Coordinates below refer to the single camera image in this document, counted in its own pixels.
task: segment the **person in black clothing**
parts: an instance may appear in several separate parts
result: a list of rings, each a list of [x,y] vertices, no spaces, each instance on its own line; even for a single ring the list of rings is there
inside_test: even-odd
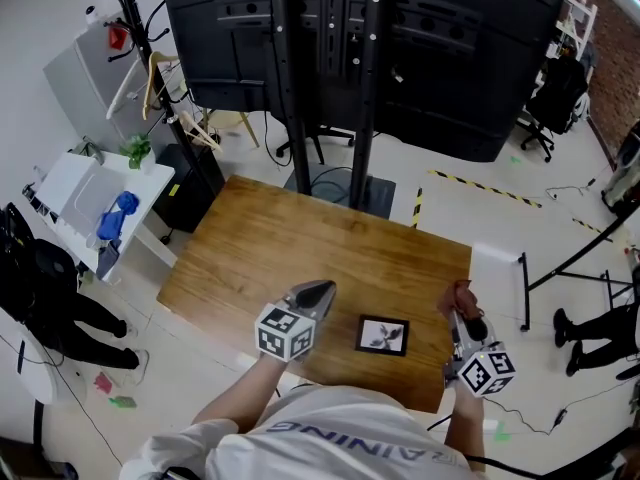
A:
[[[564,309],[556,311],[553,316],[556,346],[562,348],[567,341],[577,342],[567,365],[567,375],[572,377],[578,370],[600,368],[637,354],[636,329],[639,323],[638,302],[614,308],[580,325],[571,322]],[[611,342],[588,354],[582,351],[581,340],[602,339]]]
[[[71,257],[46,240],[34,239],[11,204],[0,211],[0,307],[24,324],[44,346],[77,361],[133,370],[144,376],[149,354],[120,350],[92,338],[76,322],[124,338],[131,328],[96,301],[77,292]]]

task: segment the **black picture frame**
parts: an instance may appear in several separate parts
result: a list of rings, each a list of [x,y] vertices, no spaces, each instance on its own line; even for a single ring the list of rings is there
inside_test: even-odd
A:
[[[375,347],[367,347],[361,344],[362,333],[364,331],[365,322],[376,322],[376,323],[387,323],[387,324],[395,324],[402,325],[402,346],[400,350],[385,350],[381,348]],[[409,321],[408,320],[398,320],[397,318],[385,318],[382,316],[376,315],[360,315],[360,322],[358,323],[358,334],[356,336],[356,347],[355,349],[359,352],[368,352],[370,354],[383,354],[387,356],[406,356],[407,355],[407,342],[409,340]]]

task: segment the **table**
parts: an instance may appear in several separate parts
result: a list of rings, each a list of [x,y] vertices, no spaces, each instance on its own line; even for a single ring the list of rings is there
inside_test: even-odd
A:
[[[158,300],[256,356],[254,321],[295,284],[338,291],[316,346],[289,371],[324,385],[386,393],[436,412],[452,351],[436,300],[467,279],[471,248],[378,217],[233,176],[178,258]],[[406,357],[354,350],[361,314],[410,321]]]
[[[156,254],[167,265],[173,266],[177,260],[165,245],[156,238],[151,231],[143,224],[144,218],[151,210],[156,199],[162,194],[175,173],[172,167],[156,164],[149,174],[143,174],[140,170],[129,168],[129,159],[123,155],[103,152],[104,164],[106,169],[110,169],[118,173],[124,179],[124,190],[128,190],[135,194],[140,203],[136,213],[127,215],[122,226],[122,234],[120,235],[120,258],[124,255],[127,247],[137,237],[151,251]],[[86,238],[77,233],[70,225],[62,219],[58,219],[56,223],[51,220],[51,216],[43,217],[47,226],[62,240],[69,251],[82,261],[93,273],[98,268],[98,252],[95,249],[87,247]],[[119,281],[117,276],[117,264],[107,272],[102,279],[103,281],[115,284]]]

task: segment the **coat rack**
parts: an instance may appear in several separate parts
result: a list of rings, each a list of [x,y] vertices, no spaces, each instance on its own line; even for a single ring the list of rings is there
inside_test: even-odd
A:
[[[122,13],[125,19],[122,20],[121,18],[118,18],[114,22],[105,23],[105,26],[115,26],[126,30],[131,36],[132,44],[131,48],[127,52],[109,57],[108,60],[109,62],[113,62],[122,59],[131,54],[137,48],[140,60],[144,64],[145,69],[148,70],[149,57],[152,53],[150,43],[158,41],[160,38],[169,33],[169,29],[165,28],[157,37],[149,39],[149,25],[151,23],[151,20],[165,4],[165,1],[163,0],[152,11],[146,25],[142,24],[142,18],[140,17],[140,13],[138,12],[138,5],[136,3],[136,0],[117,1],[122,8]],[[191,148],[191,143],[189,142],[189,139],[187,139],[187,135],[182,128],[182,125],[180,124],[180,120],[173,110],[172,103],[177,103],[177,101],[171,99],[169,91],[166,88],[165,81],[162,77],[162,73],[160,73],[159,70],[156,70],[155,76],[153,78],[153,88],[158,95],[157,101],[160,103],[161,109],[164,110],[162,123],[168,124],[171,127],[171,131],[173,132],[176,142],[178,142],[178,144],[182,146],[182,152],[186,160],[189,162],[191,169],[198,177],[202,189],[207,192],[207,195],[215,199],[224,185],[224,177],[222,176],[222,172],[220,171],[217,162],[214,159],[212,163],[215,166],[215,172],[205,173],[200,167],[196,155]]]

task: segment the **picture frame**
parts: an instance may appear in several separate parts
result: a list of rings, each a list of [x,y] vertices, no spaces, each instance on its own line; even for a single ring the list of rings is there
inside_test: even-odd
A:
[[[370,354],[405,356],[408,339],[408,320],[360,315],[355,349]]]

